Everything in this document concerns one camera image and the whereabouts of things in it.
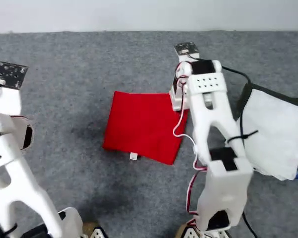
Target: white cloth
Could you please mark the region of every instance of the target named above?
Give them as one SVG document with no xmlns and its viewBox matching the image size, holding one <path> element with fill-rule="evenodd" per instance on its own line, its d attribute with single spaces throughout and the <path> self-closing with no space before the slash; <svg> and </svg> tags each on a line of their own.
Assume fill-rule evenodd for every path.
<svg viewBox="0 0 298 238">
<path fill-rule="evenodd" d="M 279 180 L 298 169 L 298 106 L 253 89 L 243 110 L 246 156 L 256 170 Z"/>
</svg>

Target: white wall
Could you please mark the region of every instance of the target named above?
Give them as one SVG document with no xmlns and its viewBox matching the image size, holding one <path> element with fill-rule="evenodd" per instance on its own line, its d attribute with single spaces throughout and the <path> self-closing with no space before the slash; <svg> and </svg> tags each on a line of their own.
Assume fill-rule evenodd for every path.
<svg viewBox="0 0 298 238">
<path fill-rule="evenodd" d="M 0 33 L 298 30 L 298 0 L 0 0 Z"/>
</svg>

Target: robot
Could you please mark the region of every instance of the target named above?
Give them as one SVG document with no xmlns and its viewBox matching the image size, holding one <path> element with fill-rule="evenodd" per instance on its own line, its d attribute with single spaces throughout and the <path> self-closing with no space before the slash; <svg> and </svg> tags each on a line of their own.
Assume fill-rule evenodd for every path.
<svg viewBox="0 0 298 238">
<path fill-rule="evenodd" d="M 46 191 L 39 186 L 21 150 L 32 141 L 28 118 L 20 116 L 20 88 L 28 67 L 0 62 L 0 167 L 5 167 L 11 183 L 0 179 L 0 238 L 89 238 L 83 234 L 78 211 L 69 207 L 57 212 Z M 21 234 L 13 202 L 21 201 L 37 212 L 44 224 Z M 91 238 L 106 238 L 101 227 Z"/>
<path fill-rule="evenodd" d="M 175 50 L 179 64 L 169 91 L 172 108 L 181 114 L 190 109 L 193 150 L 207 168 L 205 188 L 189 223 L 194 225 L 182 237 L 201 234 L 201 237 L 226 238 L 225 231 L 236 226 L 242 216 L 253 168 L 232 116 L 221 63 L 200 60 L 193 42 L 177 44 Z M 219 129 L 230 148 L 209 151 L 207 139 L 211 126 Z"/>
<path fill-rule="evenodd" d="M 175 45 L 179 64 L 169 92 L 174 111 L 190 109 L 194 125 L 194 153 L 207 167 L 205 188 L 192 213 L 191 226 L 179 237 L 228 238 L 225 231 L 239 223 L 247 201 L 253 168 L 248 162 L 227 98 L 222 65 L 217 60 L 197 60 L 194 43 Z M 83 232 L 78 211 L 69 207 L 57 212 L 46 191 L 39 186 L 21 150 L 32 141 L 28 118 L 20 116 L 20 88 L 27 67 L 0 62 L 0 167 L 11 177 L 0 179 L 0 238 L 89 238 Z M 230 148 L 209 151 L 207 138 L 215 126 Z M 43 224 L 21 234 L 12 203 L 22 201 L 43 219 Z M 91 229 L 91 238 L 107 238 L 101 227 Z"/>
</svg>

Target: gray felt surface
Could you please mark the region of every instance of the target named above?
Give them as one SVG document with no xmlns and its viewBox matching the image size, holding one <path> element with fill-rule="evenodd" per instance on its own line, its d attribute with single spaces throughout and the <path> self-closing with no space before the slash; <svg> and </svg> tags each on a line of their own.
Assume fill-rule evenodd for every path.
<svg viewBox="0 0 298 238">
<path fill-rule="evenodd" d="M 185 194 L 193 172 L 191 142 L 173 166 L 102 149 L 115 90 L 168 92 L 177 64 L 173 44 L 194 41 L 201 57 L 249 74 L 254 83 L 298 97 L 298 32 L 101 32 L 0 35 L 0 60 L 30 67 L 22 88 L 23 114 L 36 137 L 25 157 L 56 208 L 97 219 L 111 238 L 172 238 L 190 219 Z M 235 109 L 245 83 L 225 73 Z M 188 120 L 188 133 L 192 122 Z M 214 130 L 210 147 L 222 146 Z M 205 181 L 194 185 L 196 206 Z M 25 231 L 40 218 L 18 202 Z M 261 238 L 298 238 L 298 180 L 255 174 L 246 214 Z M 230 230 L 250 238 L 243 221 Z"/>
</svg>

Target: red fabric square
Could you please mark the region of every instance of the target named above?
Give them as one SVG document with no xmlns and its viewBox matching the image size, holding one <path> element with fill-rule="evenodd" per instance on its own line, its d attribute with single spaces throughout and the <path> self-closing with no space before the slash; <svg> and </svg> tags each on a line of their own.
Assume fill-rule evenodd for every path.
<svg viewBox="0 0 298 238">
<path fill-rule="evenodd" d="M 115 92 L 103 147 L 172 165 L 181 143 L 181 138 L 172 134 L 179 118 L 168 94 Z M 176 134 L 183 133 L 186 119 L 187 111 Z"/>
</svg>

